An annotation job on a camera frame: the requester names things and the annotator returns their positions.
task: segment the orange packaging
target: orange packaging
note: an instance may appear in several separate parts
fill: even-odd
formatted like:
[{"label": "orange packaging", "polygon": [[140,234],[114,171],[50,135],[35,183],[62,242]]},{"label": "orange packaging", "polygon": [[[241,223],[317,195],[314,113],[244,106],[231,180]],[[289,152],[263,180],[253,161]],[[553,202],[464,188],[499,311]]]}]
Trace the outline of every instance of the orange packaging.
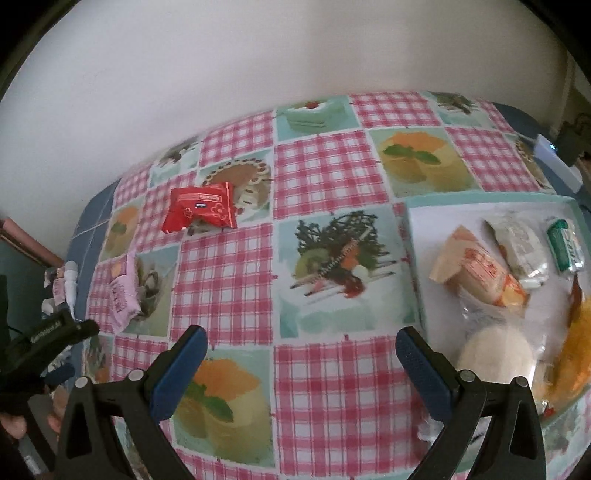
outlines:
[{"label": "orange packaging", "polygon": [[522,313],[529,294],[507,268],[460,225],[443,245],[429,278],[451,287],[462,286],[478,300]]},{"label": "orange packaging", "polygon": [[548,396],[556,410],[576,398],[591,378],[591,299],[583,298],[577,277],[571,299],[569,333],[554,363]]}]

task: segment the black clamp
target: black clamp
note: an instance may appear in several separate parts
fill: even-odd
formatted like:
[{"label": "black clamp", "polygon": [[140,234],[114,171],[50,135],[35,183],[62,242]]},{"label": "black clamp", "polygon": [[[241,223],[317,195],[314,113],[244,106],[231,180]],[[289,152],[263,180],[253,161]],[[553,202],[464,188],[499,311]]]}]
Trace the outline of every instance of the black clamp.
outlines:
[{"label": "black clamp", "polygon": [[[49,380],[52,375],[41,375],[66,347],[97,333],[99,326],[94,321],[77,322],[67,310],[59,310],[34,330],[14,339],[4,352],[4,360],[0,364],[0,411],[25,418],[27,435],[51,471],[55,467],[56,456],[39,428],[28,400],[33,395],[55,389],[57,385]],[[4,455],[16,456],[18,452],[10,451],[14,449],[11,449],[8,434],[0,431],[0,436]]]},{"label": "black clamp", "polygon": [[430,415],[444,423],[409,480],[450,479],[482,417],[491,423],[467,478],[545,480],[542,430],[526,378],[506,385],[483,382],[470,370],[457,372],[413,327],[398,332],[396,354]]},{"label": "black clamp", "polygon": [[78,378],[62,424],[56,480],[135,479],[111,417],[125,420],[154,480],[193,480],[158,423],[172,416],[206,352],[205,330],[193,325],[145,372],[105,384]]}]

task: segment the tablecloth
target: tablecloth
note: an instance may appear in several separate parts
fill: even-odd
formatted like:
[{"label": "tablecloth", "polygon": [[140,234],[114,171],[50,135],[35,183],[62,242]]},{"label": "tablecloth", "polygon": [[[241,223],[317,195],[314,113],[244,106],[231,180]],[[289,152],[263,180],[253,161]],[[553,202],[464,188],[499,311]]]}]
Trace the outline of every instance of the tablecloth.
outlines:
[{"label": "tablecloth", "polygon": [[[364,93],[250,115],[136,165],[99,194],[110,199],[97,200],[99,226],[79,225],[73,240],[91,232],[96,251],[80,254],[94,270],[77,316],[101,328],[84,373],[119,380],[199,324],[210,341],[199,393],[161,424],[198,478],[406,478],[425,446],[394,351],[398,329],[420,319],[404,198],[547,190],[518,141],[486,100]],[[172,188],[217,181],[236,187],[237,229],[162,233]],[[109,272],[128,251],[144,315],[113,335]],[[591,440],[589,401],[575,426],[555,429],[556,452],[573,432]],[[563,458],[566,477],[576,458]]]}]

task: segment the green packet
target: green packet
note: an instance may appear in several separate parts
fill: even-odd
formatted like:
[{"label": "green packet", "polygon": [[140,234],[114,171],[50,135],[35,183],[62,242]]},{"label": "green packet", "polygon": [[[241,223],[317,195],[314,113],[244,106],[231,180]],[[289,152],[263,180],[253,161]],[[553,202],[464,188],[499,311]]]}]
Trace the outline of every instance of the green packet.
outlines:
[{"label": "green packet", "polygon": [[546,235],[560,274],[572,275],[585,264],[583,250],[570,219],[552,217],[547,220]]}]

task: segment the white device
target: white device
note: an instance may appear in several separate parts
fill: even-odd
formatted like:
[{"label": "white device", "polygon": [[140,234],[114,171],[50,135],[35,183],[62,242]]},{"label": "white device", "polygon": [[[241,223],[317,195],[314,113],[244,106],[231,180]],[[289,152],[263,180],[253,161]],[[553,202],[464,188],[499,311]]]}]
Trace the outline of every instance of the white device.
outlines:
[{"label": "white device", "polygon": [[74,316],[74,305],[76,305],[76,291],[78,289],[78,265],[74,261],[66,262],[66,270],[64,272],[64,289],[66,291],[66,303],[70,307],[70,314]]},{"label": "white device", "polygon": [[573,193],[577,193],[583,186],[583,177],[579,169],[564,163],[557,155],[554,144],[543,135],[538,134],[535,139],[534,156],[551,168]]}]

